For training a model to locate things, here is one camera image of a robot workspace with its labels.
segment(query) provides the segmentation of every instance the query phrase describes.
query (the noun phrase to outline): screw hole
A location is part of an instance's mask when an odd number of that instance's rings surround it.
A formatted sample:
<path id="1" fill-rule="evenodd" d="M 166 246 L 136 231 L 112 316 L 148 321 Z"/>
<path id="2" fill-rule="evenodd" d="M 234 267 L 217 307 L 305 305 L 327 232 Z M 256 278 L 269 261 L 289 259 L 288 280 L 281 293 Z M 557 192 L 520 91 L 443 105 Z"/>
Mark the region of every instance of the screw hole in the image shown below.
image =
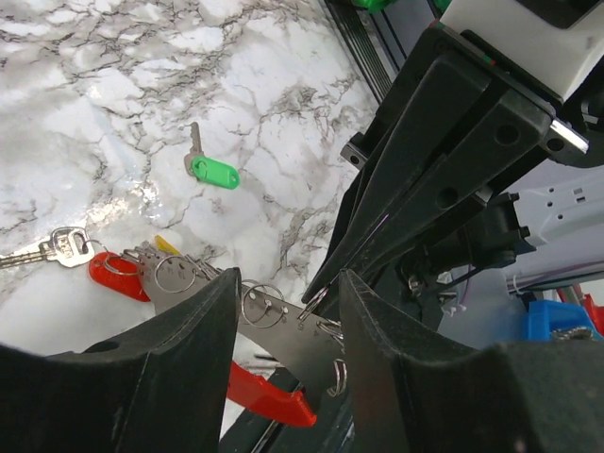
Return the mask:
<path id="1" fill-rule="evenodd" d="M 84 354 L 90 354 L 92 352 L 112 351 L 113 349 L 117 349 L 118 347 L 120 347 L 120 344 L 117 342 L 101 342 L 93 344 L 91 347 L 84 351 Z"/>
<path id="2" fill-rule="evenodd" d="M 497 129 L 495 140 L 503 146 L 511 146 L 520 139 L 520 131 L 511 125 L 503 125 Z"/>
<path id="3" fill-rule="evenodd" d="M 443 189 L 438 196 L 436 197 L 436 206 L 438 206 L 441 210 L 448 210 L 451 208 L 457 200 L 459 195 L 457 191 L 451 187 L 447 187 Z"/>
<path id="4" fill-rule="evenodd" d="M 564 149 L 564 140 L 563 139 L 549 139 L 547 141 L 547 148 L 552 153 L 557 153 L 558 151 L 562 151 Z"/>

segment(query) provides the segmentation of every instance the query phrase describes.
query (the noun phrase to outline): red plastic handle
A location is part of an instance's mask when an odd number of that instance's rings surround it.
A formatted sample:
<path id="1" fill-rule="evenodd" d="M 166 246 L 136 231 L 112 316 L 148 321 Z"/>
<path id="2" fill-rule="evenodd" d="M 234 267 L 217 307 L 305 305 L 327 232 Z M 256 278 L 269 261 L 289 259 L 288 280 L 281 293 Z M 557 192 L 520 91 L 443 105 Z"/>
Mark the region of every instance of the red plastic handle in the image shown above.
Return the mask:
<path id="1" fill-rule="evenodd" d="M 127 295 L 128 297 L 132 297 L 141 302 L 149 302 L 149 297 L 144 293 L 143 286 L 141 285 L 138 276 L 121 276 L 111 272 L 105 267 L 104 262 L 107 255 L 108 252 L 101 252 L 96 254 L 91 260 L 88 265 L 88 273 L 91 275 L 91 278 L 95 282 L 106 286 L 113 291 L 117 291 L 118 293 Z M 109 262 L 111 267 L 125 274 L 137 272 L 136 264 L 133 262 L 122 260 L 115 253 L 109 252 L 109 255 L 113 257 Z"/>
<path id="2" fill-rule="evenodd" d="M 226 397 L 257 415 L 291 427 L 309 428 L 317 421 L 302 392 L 284 392 L 235 362 L 230 365 Z"/>

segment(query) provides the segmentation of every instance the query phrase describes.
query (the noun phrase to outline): blue container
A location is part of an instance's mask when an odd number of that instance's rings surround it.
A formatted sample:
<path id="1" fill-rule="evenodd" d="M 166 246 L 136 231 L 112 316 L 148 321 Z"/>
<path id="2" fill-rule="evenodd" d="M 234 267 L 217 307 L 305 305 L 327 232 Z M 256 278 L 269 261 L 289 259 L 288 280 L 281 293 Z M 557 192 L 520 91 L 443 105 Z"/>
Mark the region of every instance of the blue container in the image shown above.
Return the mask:
<path id="1" fill-rule="evenodd" d="M 530 303 L 523 320 L 522 336 L 526 340 L 548 342 L 551 340 L 552 330 L 567 330 L 573 327 L 590 328 L 594 331 L 594 338 L 604 340 L 604 337 L 597 333 L 585 308 L 553 300 L 537 300 Z"/>

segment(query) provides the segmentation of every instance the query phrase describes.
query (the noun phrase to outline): marble surface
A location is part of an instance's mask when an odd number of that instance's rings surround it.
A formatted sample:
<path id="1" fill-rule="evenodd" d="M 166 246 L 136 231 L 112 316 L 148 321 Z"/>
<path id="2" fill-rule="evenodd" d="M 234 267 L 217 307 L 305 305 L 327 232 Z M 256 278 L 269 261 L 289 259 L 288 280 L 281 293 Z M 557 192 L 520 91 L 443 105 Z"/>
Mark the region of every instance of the marble surface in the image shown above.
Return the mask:
<path id="1" fill-rule="evenodd" d="M 157 233 L 297 302 L 376 103 L 317 0 L 7 0 L 0 6 L 0 253 L 59 226 L 119 251 Z M 241 186 L 196 182 L 206 155 Z M 86 266 L 0 271 L 0 342 L 81 351 L 153 315 Z M 250 360 L 240 341 L 235 360 Z M 224 429 L 239 408 L 226 408 Z"/>

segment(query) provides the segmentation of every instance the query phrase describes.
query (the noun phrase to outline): green key tag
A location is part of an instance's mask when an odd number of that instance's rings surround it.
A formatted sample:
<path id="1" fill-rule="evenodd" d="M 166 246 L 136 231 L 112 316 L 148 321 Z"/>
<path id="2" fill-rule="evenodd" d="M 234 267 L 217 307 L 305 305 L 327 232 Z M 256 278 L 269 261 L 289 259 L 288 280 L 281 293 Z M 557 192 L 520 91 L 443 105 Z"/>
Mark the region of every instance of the green key tag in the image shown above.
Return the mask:
<path id="1" fill-rule="evenodd" d="M 231 190 L 239 186 L 239 174 L 237 170 L 218 160 L 199 156 L 193 159 L 191 170 L 197 179 L 214 186 L 225 187 Z"/>

